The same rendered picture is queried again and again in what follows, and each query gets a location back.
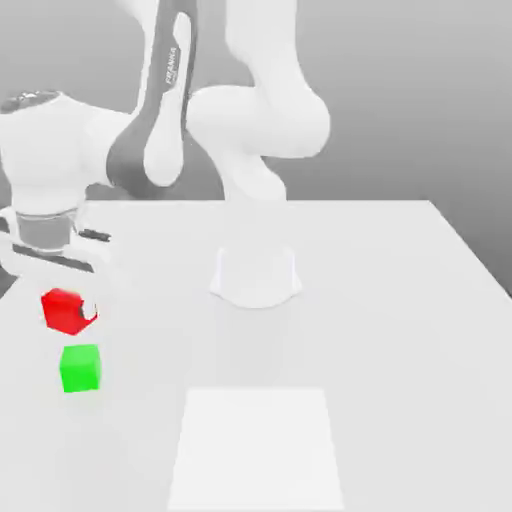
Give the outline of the small red cube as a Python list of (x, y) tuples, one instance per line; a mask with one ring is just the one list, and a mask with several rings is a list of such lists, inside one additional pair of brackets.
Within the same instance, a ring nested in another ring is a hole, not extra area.
[(98, 318), (98, 311), (86, 317), (84, 300), (75, 292), (53, 288), (41, 296), (44, 319), (48, 328), (76, 336)]

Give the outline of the small green cube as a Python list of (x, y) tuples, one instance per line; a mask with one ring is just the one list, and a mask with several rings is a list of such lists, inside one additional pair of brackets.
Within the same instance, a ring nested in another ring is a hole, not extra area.
[(96, 344), (65, 346), (59, 371), (65, 393), (98, 390), (102, 375), (99, 347)]

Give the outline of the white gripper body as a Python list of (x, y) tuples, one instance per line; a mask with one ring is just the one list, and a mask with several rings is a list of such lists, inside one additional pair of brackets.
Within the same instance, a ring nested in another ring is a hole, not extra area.
[(45, 252), (0, 234), (0, 264), (14, 276), (50, 288), (109, 288), (109, 243), (82, 236), (73, 235), (60, 251)]

